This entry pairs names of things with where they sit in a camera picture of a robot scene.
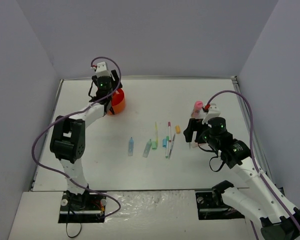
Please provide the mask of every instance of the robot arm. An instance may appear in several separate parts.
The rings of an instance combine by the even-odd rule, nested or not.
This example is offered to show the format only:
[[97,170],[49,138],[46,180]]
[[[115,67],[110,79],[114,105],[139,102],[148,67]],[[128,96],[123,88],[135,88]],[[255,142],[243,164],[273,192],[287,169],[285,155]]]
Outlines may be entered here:
[[[95,75],[92,77],[93,83],[97,86],[98,90],[94,97],[91,97],[90,103],[87,104],[79,113],[66,118],[57,123],[52,132],[50,141],[50,151],[55,154],[59,159],[64,172],[70,176],[76,183],[89,187],[82,168],[82,155],[84,154],[86,143],[86,129],[97,119],[102,118],[111,108],[112,97],[108,97],[95,102],[105,96],[109,95],[119,84],[119,77],[115,70],[108,71],[107,64],[100,62],[95,68]],[[67,194],[74,196],[79,205],[84,205],[85,190],[74,185],[67,178]]]
[[189,120],[188,127],[183,132],[186,141],[191,142],[193,132],[197,131],[195,142],[207,143],[216,154],[220,154],[221,160],[241,177],[256,196],[256,200],[253,200],[238,191],[232,183],[223,181],[212,188],[213,198],[217,204],[224,203],[245,215],[261,228],[261,233],[266,240],[296,239],[300,236],[299,230],[269,187],[293,214],[299,225],[300,209],[277,189],[258,162],[256,163],[258,170],[255,169],[250,149],[227,131],[226,120],[219,117],[219,109],[210,105],[204,111],[206,112],[204,119]]

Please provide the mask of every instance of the orange cup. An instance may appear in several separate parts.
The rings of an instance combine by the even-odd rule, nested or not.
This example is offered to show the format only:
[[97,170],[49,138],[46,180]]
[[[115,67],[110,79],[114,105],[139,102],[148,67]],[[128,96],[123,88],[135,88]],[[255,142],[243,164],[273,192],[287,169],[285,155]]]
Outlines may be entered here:
[[112,95],[111,106],[113,108],[114,114],[121,113],[126,107],[126,100],[125,100],[125,93],[124,91],[119,88],[115,93]]

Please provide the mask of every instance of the bottle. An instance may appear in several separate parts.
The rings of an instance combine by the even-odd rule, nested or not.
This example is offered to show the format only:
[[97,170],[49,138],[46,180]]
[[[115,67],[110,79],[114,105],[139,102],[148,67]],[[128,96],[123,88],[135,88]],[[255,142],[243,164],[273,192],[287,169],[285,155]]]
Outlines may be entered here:
[[191,117],[194,119],[199,118],[200,111],[202,110],[204,103],[202,101],[196,101],[194,103],[193,111],[191,113]]

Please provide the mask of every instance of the pink cap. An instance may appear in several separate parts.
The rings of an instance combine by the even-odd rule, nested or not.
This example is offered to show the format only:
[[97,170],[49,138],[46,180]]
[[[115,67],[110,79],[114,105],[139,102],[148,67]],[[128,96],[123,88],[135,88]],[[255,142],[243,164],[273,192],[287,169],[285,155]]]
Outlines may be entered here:
[[196,110],[202,109],[203,106],[204,106],[204,103],[203,103],[202,101],[196,101],[195,104],[194,104],[194,108],[195,108]]

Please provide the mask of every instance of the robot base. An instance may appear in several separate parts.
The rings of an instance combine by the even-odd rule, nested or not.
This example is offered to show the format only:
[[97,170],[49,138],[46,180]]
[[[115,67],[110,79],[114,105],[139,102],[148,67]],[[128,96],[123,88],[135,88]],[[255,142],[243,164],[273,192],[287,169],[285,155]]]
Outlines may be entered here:
[[69,192],[63,192],[59,212],[59,224],[103,223],[105,221],[104,218],[101,218],[105,215],[107,202],[104,196],[85,192],[79,198],[84,198],[81,204],[78,204],[78,200],[76,202],[75,199],[71,199]]

